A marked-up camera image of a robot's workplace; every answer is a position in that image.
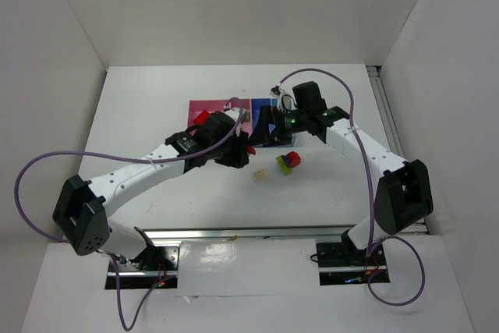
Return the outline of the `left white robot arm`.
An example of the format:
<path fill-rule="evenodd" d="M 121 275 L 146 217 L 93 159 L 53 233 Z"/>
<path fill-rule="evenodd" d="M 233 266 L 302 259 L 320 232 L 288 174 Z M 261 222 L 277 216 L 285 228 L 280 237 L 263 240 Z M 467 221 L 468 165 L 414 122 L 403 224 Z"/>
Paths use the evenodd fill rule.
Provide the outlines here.
<path fill-rule="evenodd" d="M 75 253 L 102 251 L 136 261 L 148 257 L 154 245 L 145 231 L 112 221 L 112 215 L 149 189 L 209 161 L 232 168 L 247 165 L 244 114 L 242 108 L 212 112 L 203 124 L 171 135 L 137 163 L 89 180 L 79 175 L 67 179 L 52 217 Z"/>

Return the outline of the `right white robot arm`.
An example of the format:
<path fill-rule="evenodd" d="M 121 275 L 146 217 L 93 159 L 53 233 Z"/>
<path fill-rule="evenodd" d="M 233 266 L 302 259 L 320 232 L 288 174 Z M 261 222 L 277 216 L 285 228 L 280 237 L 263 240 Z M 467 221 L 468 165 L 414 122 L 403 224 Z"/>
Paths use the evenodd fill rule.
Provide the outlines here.
<path fill-rule="evenodd" d="M 361 130 L 348 112 L 329 108 L 313 81 L 293 88 L 295 107 L 260 107 L 249 137 L 253 146 L 273 147 L 296 133 L 309 133 L 340 151 L 368 175 L 370 213 L 342 233 L 345 256 L 369 253 L 374 244 L 429 216 L 434 210 L 428 169 L 420 160 L 407 161 Z"/>

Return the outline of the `purple lego plate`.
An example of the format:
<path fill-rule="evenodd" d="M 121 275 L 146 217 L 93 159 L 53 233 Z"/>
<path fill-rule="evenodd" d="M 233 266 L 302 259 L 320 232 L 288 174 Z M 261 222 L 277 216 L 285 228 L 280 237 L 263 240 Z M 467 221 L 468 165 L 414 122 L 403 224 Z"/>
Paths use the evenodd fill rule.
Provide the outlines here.
<path fill-rule="evenodd" d="M 288 167 L 288 168 L 291 168 L 292 167 L 292 157 L 291 156 L 288 156 L 288 155 L 282 155 L 281 156 L 283 162 L 285 163 L 285 165 Z"/>

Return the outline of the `long green lego brick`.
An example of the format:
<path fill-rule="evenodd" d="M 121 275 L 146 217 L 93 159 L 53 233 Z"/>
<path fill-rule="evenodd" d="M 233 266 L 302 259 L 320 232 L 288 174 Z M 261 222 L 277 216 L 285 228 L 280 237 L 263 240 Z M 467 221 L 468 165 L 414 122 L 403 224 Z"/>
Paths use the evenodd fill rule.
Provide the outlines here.
<path fill-rule="evenodd" d="M 292 168 L 288 168 L 285 163 L 283 162 L 282 158 L 281 158 L 282 155 L 276 157 L 276 160 L 278 162 L 278 165 L 279 167 L 281 168 L 281 170 L 283 171 L 283 173 L 285 175 L 289 175 L 292 173 Z"/>

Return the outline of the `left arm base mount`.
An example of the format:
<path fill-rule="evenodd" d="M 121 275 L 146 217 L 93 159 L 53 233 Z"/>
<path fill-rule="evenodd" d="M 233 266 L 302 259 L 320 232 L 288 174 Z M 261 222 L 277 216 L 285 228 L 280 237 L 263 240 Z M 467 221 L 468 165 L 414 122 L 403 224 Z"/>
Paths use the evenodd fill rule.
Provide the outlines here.
<path fill-rule="evenodd" d="M 117 278 L 121 290 L 176 289 L 178 287 L 180 243 L 146 248 L 136 259 L 120 256 L 117 267 L 109 261 L 104 288 L 116 290 Z"/>

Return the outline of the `red flower lego brick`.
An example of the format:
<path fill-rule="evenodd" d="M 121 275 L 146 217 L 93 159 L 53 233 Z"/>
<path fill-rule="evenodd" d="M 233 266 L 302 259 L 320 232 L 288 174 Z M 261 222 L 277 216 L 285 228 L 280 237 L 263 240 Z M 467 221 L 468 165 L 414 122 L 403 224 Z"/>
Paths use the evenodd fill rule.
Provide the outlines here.
<path fill-rule="evenodd" d="M 292 167 L 291 168 L 295 168 L 297 167 L 298 165 L 300 165 L 301 163 L 301 157 L 299 156 L 299 154 L 295 151 L 290 151 L 289 153 L 287 153 L 286 155 L 288 156 L 291 156 L 292 157 Z"/>

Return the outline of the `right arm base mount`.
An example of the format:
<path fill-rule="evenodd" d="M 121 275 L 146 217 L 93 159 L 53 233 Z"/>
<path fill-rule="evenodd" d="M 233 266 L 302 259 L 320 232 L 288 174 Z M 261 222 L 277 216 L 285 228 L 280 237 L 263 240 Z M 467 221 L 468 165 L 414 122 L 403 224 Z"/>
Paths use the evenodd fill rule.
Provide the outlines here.
<path fill-rule="evenodd" d="M 390 276 L 383 247 L 370 257 L 365 251 L 346 253 L 340 243 L 317 243 L 310 260 L 318 266 L 321 286 L 389 283 Z"/>

